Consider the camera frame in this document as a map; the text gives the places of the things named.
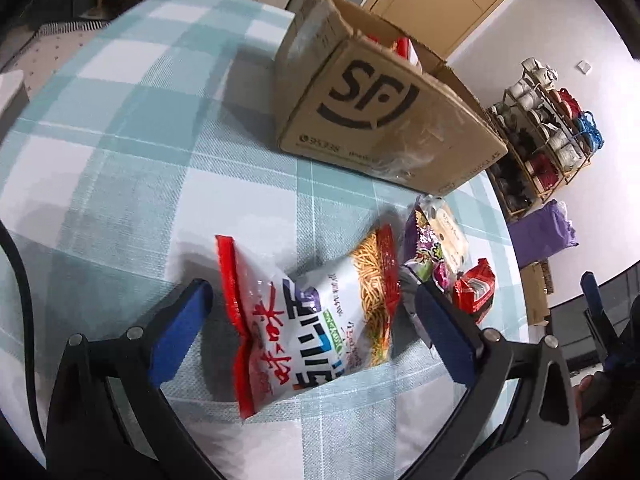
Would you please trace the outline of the person's right hand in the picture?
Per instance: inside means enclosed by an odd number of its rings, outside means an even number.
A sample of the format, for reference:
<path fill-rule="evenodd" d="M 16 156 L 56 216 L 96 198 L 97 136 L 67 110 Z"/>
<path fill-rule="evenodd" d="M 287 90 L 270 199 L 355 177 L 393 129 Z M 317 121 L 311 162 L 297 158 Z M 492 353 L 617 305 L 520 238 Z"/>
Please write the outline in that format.
<path fill-rule="evenodd" d="M 608 378 L 602 372 L 587 375 L 573 388 L 580 443 L 592 441 L 604 425 L 603 416 L 594 411 L 596 405 L 608 392 Z"/>

